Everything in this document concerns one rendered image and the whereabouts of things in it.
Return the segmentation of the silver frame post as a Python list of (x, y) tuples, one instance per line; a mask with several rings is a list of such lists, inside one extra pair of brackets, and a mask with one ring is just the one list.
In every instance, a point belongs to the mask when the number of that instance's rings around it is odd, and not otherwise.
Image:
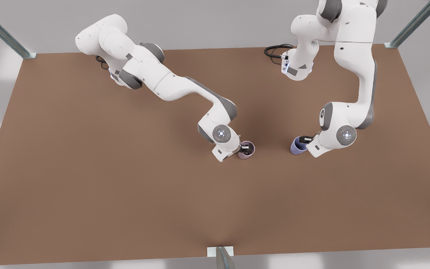
[(35, 59), (37, 53), (29, 52), (19, 41), (17, 41), (4, 27), (0, 25), (0, 39), (5, 42), (22, 59)]
[(216, 269), (237, 269), (232, 260), (233, 256), (233, 246), (207, 247), (207, 257), (216, 258)]
[(413, 32), (430, 16), (430, 0), (427, 4), (411, 19), (411, 21), (396, 35), (396, 37), (384, 43), (384, 48), (399, 48), (399, 46), (413, 34)]

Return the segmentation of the pink cup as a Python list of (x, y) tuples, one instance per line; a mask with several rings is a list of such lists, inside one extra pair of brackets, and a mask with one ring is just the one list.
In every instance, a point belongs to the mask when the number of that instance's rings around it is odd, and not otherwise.
[(243, 141), (240, 143), (240, 149), (238, 151), (238, 157), (241, 160), (246, 160), (251, 157), (255, 152), (255, 146), (251, 141)]

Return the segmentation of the purple cup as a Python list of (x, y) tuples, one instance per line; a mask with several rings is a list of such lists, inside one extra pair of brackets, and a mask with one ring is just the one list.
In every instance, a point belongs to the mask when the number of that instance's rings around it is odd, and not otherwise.
[(307, 143), (305, 143), (304, 138), (305, 138), (304, 136), (298, 136), (297, 138), (295, 138), (293, 140), (293, 142), (290, 146), (290, 152), (293, 155), (302, 154), (307, 150), (307, 148), (306, 148)]

